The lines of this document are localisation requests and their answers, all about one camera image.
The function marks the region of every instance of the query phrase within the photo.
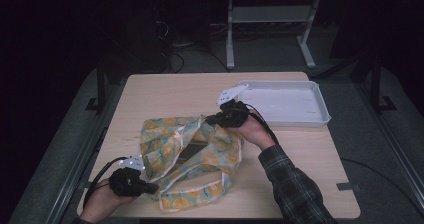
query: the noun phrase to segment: plaid shirt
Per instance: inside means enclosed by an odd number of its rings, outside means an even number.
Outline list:
[[[281,146],[265,149],[259,161],[272,182],[284,223],[336,223],[323,204],[318,186],[294,166]]]

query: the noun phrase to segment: floral fabric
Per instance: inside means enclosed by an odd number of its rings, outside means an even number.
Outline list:
[[[207,146],[177,165],[179,155],[193,141],[207,142]],[[152,200],[166,212],[217,200],[229,190],[242,159],[241,139],[218,125],[208,125],[204,116],[147,120],[140,147],[147,177],[159,185]],[[213,171],[222,173],[219,180],[190,190],[169,191],[177,181]]]

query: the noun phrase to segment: wire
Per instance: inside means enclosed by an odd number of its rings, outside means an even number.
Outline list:
[[[98,187],[96,187],[96,189],[94,189],[94,190],[100,189],[100,188],[102,188],[102,187],[104,187],[104,186],[107,186],[107,185],[109,185],[109,183],[106,183],[106,184],[103,184],[103,185],[101,185],[101,186],[98,186]]]
[[[258,112],[258,110],[256,110],[256,108],[254,108],[252,105],[249,104],[245,104],[246,106],[251,107],[253,110],[256,111],[256,113],[258,113],[258,115],[256,115],[255,113],[243,110],[241,108],[228,108],[222,111],[222,113],[225,113],[227,111],[240,111],[240,112],[244,112],[244,113],[248,113],[248,115],[250,115],[251,117],[255,118],[256,121],[258,121],[264,128],[265,130],[268,132],[268,134],[270,135],[270,137],[272,138],[272,140],[275,142],[275,144],[280,145],[280,143],[278,142],[277,136],[275,136],[275,133],[271,130],[271,128],[268,126],[268,124],[266,123],[265,119],[261,116],[261,114]]]
[[[389,182],[393,187],[395,187],[412,205],[412,207],[415,209],[415,211],[420,215],[420,217],[424,220],[424,214],[421,212],[421,210],[417,207],[417,205],[414,203],[414,201],[409,197],[409,195],[402,189],[400,188],[396,183],[394,183],[392,180],[390,180],[388,177],[384,176],[383,174],[381,174],[379,171],[375,170],[374,168],[359,162],[359,161],[355,161],[352,159],[348,159],[348,158],[340,158],[340,160],[345,161],[345,162],[351,162],[357,165],[360,165],[362,167],[365,167],[369,170],[371,170],[372,172],[374,172],[375,174],[379,175],[380,177],[382,177],[383,179],[385,179],[387,182]]]
[[[97,176],[94,178],[93,182],[91,182],[90,187],[88,188],[87,193],[85,194],[84,197],[84,203],[83,203],[83,209],[85,207],[85,204],[87,204],[88,199],[90,199],[91,195],[93,194],[93,192],[96,190],[96,185],[99,182],[100,178],[103,176],[103,174],[109,169],[110,166],[112,166],[113,163],[120,161],[120,160],[125,160],[128,159],[127,157],[118,157],[116,159],[114,159],[111,162],[108,162],[103,168],[102,170],[99,172],[99,174],[97,174]]]
[[[197,49],[197,50],[179,50],[178,52],[205,52],[205,53],[213,56],[221,64],[221,66],[225,68],[225,70],[227,72],[232,71],[231,69],[227,68],[227,66],[224,64],[224,62],[222,62],[221,59],[219,59],[219,57],[217,57],[215,54],[211,53],[210,51]]]

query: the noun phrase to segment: wooden tabletop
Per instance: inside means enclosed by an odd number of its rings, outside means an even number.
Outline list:
[[[140,153],[139,137],[143,122],[149,118],[210,115],[221,90],[242,80],[308,80],[301,72],[152,74],[131,76],[109,126],[90,180],[103,166],[120,156]],[[339,191],[336,184],[348,182],[327,126],[320,128],[272,128],[294,164],[319,186],[324,204],[334,218],[353,219],[360,209],[351,190]],[[274,202],[272,185],[258,160],[259,148],[245,143],[243,161],[235,183],[218,201],[172,214],[162,213],[147,195],[122,206],[113,215],[138,218],[281,218]],[[119,168],[113,165],[109,177]],[[216,180],[218,173],[178,183],[174,188],[196,187]]]

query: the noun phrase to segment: white tray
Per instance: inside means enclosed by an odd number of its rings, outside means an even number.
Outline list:
[[[241,81],[249,87],[238,100],[255,107],[269,126],[321,127],[328,114],[319,85],[312,81]]]

